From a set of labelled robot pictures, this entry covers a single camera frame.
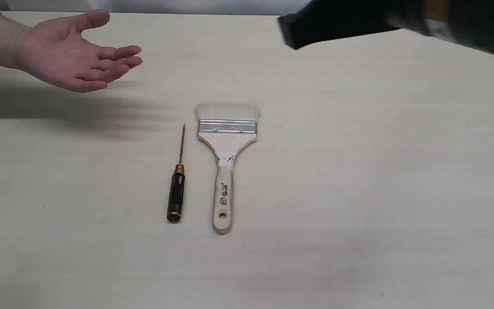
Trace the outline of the open bare human hand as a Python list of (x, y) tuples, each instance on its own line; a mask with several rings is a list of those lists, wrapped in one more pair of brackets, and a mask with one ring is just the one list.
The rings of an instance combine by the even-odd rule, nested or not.
[(96, 9), (43, 21), (22, 30), (12, 44), (12, 66), (55, 87), (76, 93), (102, 90), (142, 64), (141, 47), (103, 47), (83, 37), (110, 21)]

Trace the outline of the dark grey Piper robot arm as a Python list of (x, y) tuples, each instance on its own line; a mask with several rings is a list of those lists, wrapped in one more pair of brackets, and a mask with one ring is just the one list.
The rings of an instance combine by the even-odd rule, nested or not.
[(294, 50), (406, 29), (494, 55), (494, 0), (312, 0), (277, 22)]

